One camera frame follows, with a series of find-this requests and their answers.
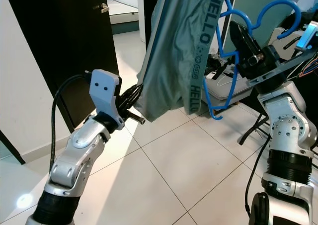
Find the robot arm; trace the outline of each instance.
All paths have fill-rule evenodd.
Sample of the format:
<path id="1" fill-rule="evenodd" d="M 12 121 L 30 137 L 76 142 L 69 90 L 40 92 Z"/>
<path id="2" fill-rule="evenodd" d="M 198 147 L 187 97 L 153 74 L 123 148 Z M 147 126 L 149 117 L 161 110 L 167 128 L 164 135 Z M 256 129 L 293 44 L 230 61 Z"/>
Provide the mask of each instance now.
<path id="1" fill-rule="evenodd" d="M 65 150 L 52 166 L 44 192 L 27 225 L 73 225 L 73 216 L 85 189 L 93 164 L 116 129 L 128 117 L 145 122 L 128 109 L 138 99 L 142 85 L 135 85 L 119 96 L 121 78 L 110 72 L 94 70 L 89 93 L 96 105 L 96 116 L 89 116 L 74 131 Z"/>
<path id="2" fill-rule="evenodd" d="M 316 27 L 309 27 L 297 45 L 303 53 L 281 64 L 273 46 L 261 49 L 244 26 L 230 23 L 231 39 L 242 58 L 238 69 L 255 85 L 271 125 L 268 167 L 262 177 L 265 192 L 254 196 L 250 225 L 312 224 L 314 189 L 308 182 L 317 129 L 305 115 L 306 104 L 295 84 L 286 82 L 282 73 L 317 52 L 318 27 L 316 22 L 311 25 Z"/>

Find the gray garment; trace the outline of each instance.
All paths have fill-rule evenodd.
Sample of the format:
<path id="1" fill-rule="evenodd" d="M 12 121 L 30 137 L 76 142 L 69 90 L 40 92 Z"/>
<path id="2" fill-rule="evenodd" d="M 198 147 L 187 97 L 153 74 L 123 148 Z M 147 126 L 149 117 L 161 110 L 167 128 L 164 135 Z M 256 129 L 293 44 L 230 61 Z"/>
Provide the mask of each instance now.
<path id="1" fill-rule="evenodd" d="M 199 110 L 210 45 L 224 0 L 158 0 L 135 107 L 149 121 L 168 110 Z"/>

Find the blue hanger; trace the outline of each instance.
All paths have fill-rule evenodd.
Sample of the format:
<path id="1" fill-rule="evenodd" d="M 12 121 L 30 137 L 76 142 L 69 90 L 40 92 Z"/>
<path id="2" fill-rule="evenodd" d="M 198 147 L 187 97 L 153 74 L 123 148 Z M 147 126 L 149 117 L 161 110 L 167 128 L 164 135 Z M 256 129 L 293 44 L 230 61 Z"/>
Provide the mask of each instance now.
<path id="1" fill-rule="evenodd" d="M 221 13 L 220 18 L 224 17 L 224 16 L 227 16 L 227 15 L 230 15 L 230 14 L 235 14 L 235 15 L 238 15 L 238 16 L 242 17 L 243 20 L 245 21 L 246 25 L 247 25 L 248 33 L 251 36 L 252 36 L 253 30 L 257 29 L 261 25 L 261 22 L 262 22 L 262 19 L 263 19 L 263 16 L 265 15 L 265 13 L 271 7 L 273 7 L 275 5 L 286 4 L 286 5 L 289 5 L 291 8 L 293 8 L 294 11 L 295 11 L 295 22 L 294 22 L 293 26 L 288 31 L 286 31 L 285 33 L 277 36 L 277 39 L 279 39 L 279 40 L 289 36 L 290 34 L 292 34 L 297 29 L 297 27 L 298 27 L 298 25 L 299 25 L 299 23 L 301 21 L 301 17 L 302 17 L 301 10 L 299 9 L 297 4 L 293 0 L 275 0 L 275 1 L 271 2 L 271 3 L 269 3 L 268 5 L 266 5 L 263 8 L 263 10 L 260 12 L 260 14 L 259 14 L 259 16 L 257 18 L 257 23 L 255 25 L 252 25 L 250 19 L 248 18 L 248 16 L 244 12 L 242 12 L 240 10 L 233 9 L 230 0 L 225 0 L 225 3 L 227 5 L 227 7 L 228 7 L 228 10 L 226 12 Z M 205 78 L 203 79 L 203 88 L 204 88 L 205 97 L 206 97 L 207 102 L 208 102 L 210 115 L 215 120 L 221 120 L 222 116 L 220 116 L 220 117 L 215 116 L 213 114 L 213 109 L 226 109 L 229 106 L 229 103 L 230 103 L 230 101 L 232 99 L 233 92 L 234 92 L 234 89 L 235 89 L 235 84 L 237 82 L 237 77 L 238 77 L 237 64 L 239 63 L 239 52 L 238 51 L 233 51 L 233 52 L 229 52 L 229 53 L 224 53 L 223 52 L 223 47 L 222 47 L 223 43 L 222 43 L 222 40 L 221 40 L 219 25 L 217 25 L 217 27 L 216 27 L 216 34 L 217 34 L 217 40 L 218 40 L 219 52 L 220 52 L 221 58 L 227 58 L 227 57 L 235 56 L 235 66 L 234 66 L 234 75 L 233 75 L 232 85 L 231 85 L 231 89 L 230 89 L 230 92 L 229 92 L 229 96 L 228 96 L 224 106 L 212 106 Z"/>

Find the dark wooden door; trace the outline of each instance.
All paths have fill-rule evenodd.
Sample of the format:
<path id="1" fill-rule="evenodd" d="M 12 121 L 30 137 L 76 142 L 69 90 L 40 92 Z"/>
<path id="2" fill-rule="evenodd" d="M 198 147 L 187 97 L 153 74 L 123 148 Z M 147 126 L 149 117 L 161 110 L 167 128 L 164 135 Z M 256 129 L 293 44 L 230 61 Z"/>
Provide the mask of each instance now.
<path id="1" fill-rule="evenodd" d="M 118 74 L 109 14 L 99 8 L 106 0 L 9 1 L 53 95 L 85 70 Z M 62 93 L 59 109 L 71 131 L 94 109 L 88 91 L 78 80 Z"/>

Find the black power cord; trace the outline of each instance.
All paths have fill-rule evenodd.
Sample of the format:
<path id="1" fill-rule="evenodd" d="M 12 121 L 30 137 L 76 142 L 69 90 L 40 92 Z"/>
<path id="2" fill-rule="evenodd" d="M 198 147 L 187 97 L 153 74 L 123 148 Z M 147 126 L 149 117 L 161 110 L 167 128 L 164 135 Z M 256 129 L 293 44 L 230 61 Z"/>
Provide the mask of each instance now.
<path id="1" fill-rule="evenodd" d="M 249 187 L 250 187 L 250 184 L 252 182 L 254 173 L 256 171 L 256 167 L 257 167 L 258 161 L 259 161 L 260 157 L 262 156 L 262 153 L 265 150 L 265 148 L 266 148 L 267 144 L 269 143 L 270 139 L 271 139 L 271 137 L 269 136 L 267 138 L 265 144 L 262 146 L 262 149 L 260 149 L 260 152 L 259 152 L 259 154 L 257 156 L 257 159 L 255 161 L 255 164 L 254 164 L 254 167 L 253 167 L 253 170 L 252 170 L 252 173 L 250 174 L 250 177 L 249 177 L 249 180 L 248 180 L 248 183 L 247 183 L 247 186 L 246 186 L 246 190 L 245 190 L 245 210 L 246 210 L 248 216 L 250 216 L 250 208 L 249 208 L 248 200 L 247 200 Z"/>
<path id="2" fill-rule="evenodd" d="M 59 89 L 56 91 L 55 96 L 54 96 L 54 100 L 53 100 L 53 104 L 52 104 L 52 113 L 51 113 L 51 129 L 52 129 L 52 140 L 51 140 L 51 158 L 50 158 L 50 169 L 49 171 L 51 172 L 52 170 L 52 166 L 54 164 L 54 160 L 55 160 L 55 110 L 56 110 L 56 105 L 57 102 L 60 98 L 60 95 L 62 93 L 62 91 L 73 81 L 75 81 L 76 79 L 79 78 L 85 78 L 86 79 L 86 75 L 74 75 L 70 78 L 68 78 L 67 80 L 64 81 L 64 83 L 62 83 L 62 85 L 59 87 Z"/>

